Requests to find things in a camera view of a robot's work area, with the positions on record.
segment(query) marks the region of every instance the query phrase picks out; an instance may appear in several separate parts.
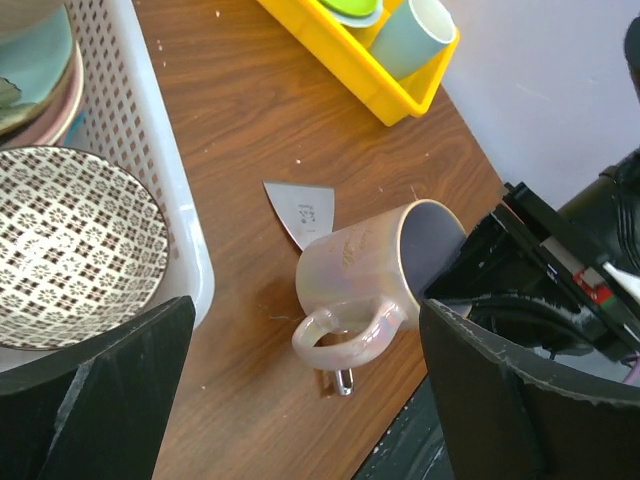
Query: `cup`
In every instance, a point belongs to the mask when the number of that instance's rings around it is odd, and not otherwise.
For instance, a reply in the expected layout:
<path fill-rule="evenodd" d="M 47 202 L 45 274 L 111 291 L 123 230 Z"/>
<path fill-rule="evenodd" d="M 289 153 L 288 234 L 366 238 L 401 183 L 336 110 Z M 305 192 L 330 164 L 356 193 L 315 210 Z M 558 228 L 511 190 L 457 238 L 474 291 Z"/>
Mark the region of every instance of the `cup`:
<path fill-rule="evenodd" d="M 418 328 L 426 287 L 455 259 L 466 235 L 456 216 L 434 200 L 418 200 L 312 242 L 296 271 L 308 315 L 292 344 L 321 370 L 347 370 L 380 355 L 400 327 Z M 461 315 L 468 307 L 454 307 Z M 356 336 L 316 346 L 328 333 Z"/>
<path fill-rule="evenodd" d="M 438 0 L 404 0 L 369 53 L 396 80 L 419 70 L 456 38 L 451 14 Z"/>

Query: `pink iridescent mug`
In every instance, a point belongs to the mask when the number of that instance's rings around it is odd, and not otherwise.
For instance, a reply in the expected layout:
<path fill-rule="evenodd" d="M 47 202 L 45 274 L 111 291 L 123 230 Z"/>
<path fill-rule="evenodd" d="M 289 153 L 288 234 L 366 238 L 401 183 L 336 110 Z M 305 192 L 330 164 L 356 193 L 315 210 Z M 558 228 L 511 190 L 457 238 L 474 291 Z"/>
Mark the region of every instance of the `pink iridescent mug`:
<path fill-rule="evenodd" d="M 418 328 L 425 288 L 465 239 L 447 207 L 418 200 L 315 240 L 296 271 L 298 299 L 308 315 L 292 338 L 296 353 L 321 370 L 346 370 L 376 358 L 399 328 Z M 328 333 L 347 332 L 357 334 L 316 346 Z"/>

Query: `metal scraper blade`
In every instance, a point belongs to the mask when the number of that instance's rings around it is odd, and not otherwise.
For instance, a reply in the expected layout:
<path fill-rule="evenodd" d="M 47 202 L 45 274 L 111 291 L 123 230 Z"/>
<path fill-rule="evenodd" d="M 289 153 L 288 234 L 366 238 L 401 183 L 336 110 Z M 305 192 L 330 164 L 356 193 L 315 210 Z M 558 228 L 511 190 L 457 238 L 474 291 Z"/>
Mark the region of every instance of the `metal scraper blade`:
<path fill-rule="evenodd" d="M 280 182 L 263 183 L 276 215 L 301 250 L 333 231 L 333 188 Z"/>

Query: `wooden table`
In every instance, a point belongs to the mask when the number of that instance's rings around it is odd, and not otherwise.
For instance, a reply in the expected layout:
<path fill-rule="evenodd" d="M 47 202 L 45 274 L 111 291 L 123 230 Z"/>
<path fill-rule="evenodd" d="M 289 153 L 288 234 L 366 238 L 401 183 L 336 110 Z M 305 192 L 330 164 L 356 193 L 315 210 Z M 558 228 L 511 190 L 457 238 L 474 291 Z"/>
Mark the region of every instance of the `wooden table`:
<path fill-rule="evenodd" d="M 425 375 L 418 333 L 327 396 L 290 346 L 299 252 L 262 181 L 335 187 L 336 228 L 421 197 L 471 228 L 500 181 L 443 91 L 386 128 L 254 1 L 136 8 L 216 275 L 154 478 L 348 479 Z"/>

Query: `yellow tray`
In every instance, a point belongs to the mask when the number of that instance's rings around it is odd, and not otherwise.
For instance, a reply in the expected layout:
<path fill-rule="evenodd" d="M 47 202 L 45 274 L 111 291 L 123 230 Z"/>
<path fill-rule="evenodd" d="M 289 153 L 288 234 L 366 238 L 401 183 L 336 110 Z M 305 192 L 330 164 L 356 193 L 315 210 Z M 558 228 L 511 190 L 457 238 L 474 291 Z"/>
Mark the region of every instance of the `yellow tray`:
<path fill-rule="evenodd" d="M 456 39 L 413 75 L 398 82 L 367 52 L 389 14 L 402 0 L 384 0 L 380 21 L 365 29 L 346 28 L 317 0 L 258 0 L 320 60 L 382 123 L 424 115 L 451 61 Z"/>

